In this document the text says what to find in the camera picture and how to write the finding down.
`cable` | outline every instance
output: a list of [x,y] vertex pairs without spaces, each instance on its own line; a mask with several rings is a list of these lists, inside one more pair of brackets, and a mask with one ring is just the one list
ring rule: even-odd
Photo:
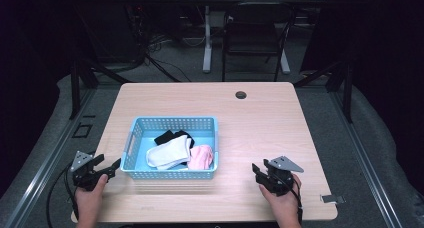
[[57,183],[57,181],[60,179],[60,177],[62,176],[62,174],[63,174],[63,173],[65,173],[65,172],[67,172],[67,171],[68,171],[68,169],[71,167],[71,165],[72,165],[72,162],[70,162],[70,163],[66,166],[66,168],[65,168],[65,169],[63,169],[63,170],[59,173],[59,175],[57,176],[57,178],[56,178],[56,179],[55,179],[55,181],[53,182],[52,187],[50,187],[49,194],[47,195],[47,203],[46,203],[46,217],[47,217],[47,224],[48,224],[48,226],[49,226],[50,228],[52,228],[52,227],[53,227],[53,226],[52,226],[51,219],[50,219],[50,199],[51,199],[51,196],[52,196],[52,193],[53,193],[53,189],[54,189],[54,187],[56,186],[56,183]]
[[149,52],[159,51],[160,49],[162,49],[162,43],[169,42],[169,41],[172,41],[172,40],[167,38],[166,35],[156,35],[155,37],[152,37],[151,41],[149,42],[148,51]]
[[277,180],[281,181],[281,183],[283,183],[287,188],[289,188],[291,193],[293,193],[294,197],[297,200],[297,218],[298,218],[299,224],[302,224],[303,206],[302,206],[302,201],[300,199],[300,186],[299,186],[299,184],[293,178],[293,181],[294,181],[294,183],[296,183],[297,188],[298,188],[298,192],[299,192],[299,194],[296,194],[296,192],[293,190],[293,187],[290,187],[289,185],[287,185],[286,182],[284,182],[284,180],[282,180],[280,177],[278,177],[275,174],[273,174],[273,177],[276,178]]
[[[202,39],[200,42],[198,42],[197,44],[190,44],[187,40],[194,40],[194,39]],[[198,45],[201,45],[202,43],[203,43],[203,41],[205,41],[205,39],[206,39],[206,36],[203,36],[203,37],[199,37],[199,38],[183,38],[182,40],[184,41],[184,43],[186,44],[186,45],[188,45],[188,46],[191,46],[191,47],[195,47],[195,46],[198,46]]]
[[158,64],[152,57],[150,57],[148,54],[146,54],[146,58],[152,63],[156,68],[158,68],[159,71],[161,71],[163,74],[165,74],[169,79],[175,81],[175,82],[181,82],[177,78],[173,77],[171,74],[169,74],[160,64]]
[[[88,152],[88,154],[94,154],[96,151],[90,151]],[[51,217],[50,217],[50,199],[54,190],[54,187],[57,184],[57,181],[60,179],[60,177],[65,174],[64,176],[64,183],[65,183],[65,188],[66,188],[66,192],[69,195],[69,198],[72,201],[72,208],[74,209],[74,214],[75,217],[77,217],[78,219],[78,205],[76,203],[75,200],[75,194],[71,192],[71,189],[69,188],[69,183],[68,183],[68,171],[69,168],[71,168],[73,163],[73,160],[71,162],[69,162],[69,164],[59,173],[59,175],[56,177],[56,179],[54,180],[52,186],[50,187],[49,193],[47,195],[47,201],[46,201],[46,217],[47,217],[47,224],[49,226],[49,228],[53,228],[52,222],[51,222]]]
[[167,63],[167,62],[165,62],[165,61],[161,61],[161,60],[158,60],[158,59],[154,59],[155,61],[157,61],[157,62],[160,62],[160,63],[163,63],[163,64],[167,64],[167,65],[170,65],[170,66],[173,66],[173,67],[175,67],[175,68],[177,68],[180,72],[181,72],[181,74],[183,74],[183,76],[188,80],[188,81],[190,81],[191,82],[191,80],[190,80],[190,78],[188,78],[187,76],[186,76],[186,74],[181,70],[181,68],[179,68],[179,67],[177,67],[176,65],[173,65],[173,64],[170,64],[170,63]]

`human hand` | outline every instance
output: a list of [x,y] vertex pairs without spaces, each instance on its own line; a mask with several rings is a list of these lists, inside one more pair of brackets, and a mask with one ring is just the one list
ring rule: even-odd
[[[297,177],[297,175],[293,174],[293,178],[297,182],[297,184],[296,182],[293,183],[293,191],[299,195],[299,189],[302,183],[300,182],[300,179]],[[262,192],[262,195],[271,205],[272,212],[280,228],[301,227],[297,215],[299,204],[291,191],[285,195],[276,196],[275,194],[269,192],[262,184],[259,185],[259,189]]]
[[78,187],[75,192],[75,199],[78,204],[78,228],[95,227],[97,217],[102,206],[102,194],[106,186],[108,176],[103,174],[93,191],[86,191]]

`office chair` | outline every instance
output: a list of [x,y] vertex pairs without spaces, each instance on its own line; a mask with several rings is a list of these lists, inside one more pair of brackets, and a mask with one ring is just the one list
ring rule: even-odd
[[[274,74],[274,81],[277,81],[284,43],[294,18],[294,9],[281,2],[251,1],[230,7],[224,15],[222,81],[225,81],[226,73]],[[227,55],[267,57],[265,62],[270,57],[278,60],[273,72],[229,71],[226,68]]]

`basket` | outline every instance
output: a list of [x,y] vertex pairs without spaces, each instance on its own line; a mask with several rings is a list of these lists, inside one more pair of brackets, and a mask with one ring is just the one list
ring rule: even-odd
[[[207,170],[188,170],[177,165],[168,170],[150,167],[147,150],[157,146],[154,139],[167,130],[183,130],[190,134],[195,145],[207,144],[212,148],[213,161]],[[136,117],[122,154],[121,170],[135,180],[139,179],[212,179],[218,168],[218,122],[215,117]]]

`table top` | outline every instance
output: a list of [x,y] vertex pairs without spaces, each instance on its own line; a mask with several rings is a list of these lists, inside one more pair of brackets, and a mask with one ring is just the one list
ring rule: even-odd
[[[235,94],[243,91],[245,99]],[[100,222],[184,223],[272,221],[252,163],[287,156],[304,169],[304,220],[331,220],[334,204],[294,87],[284,82],[129,83],[117,96],[97,148],[105,161],[121,157],[137,116],[214,116],[219,165],[211,180],[133,180],[117,170],[104,191]]]

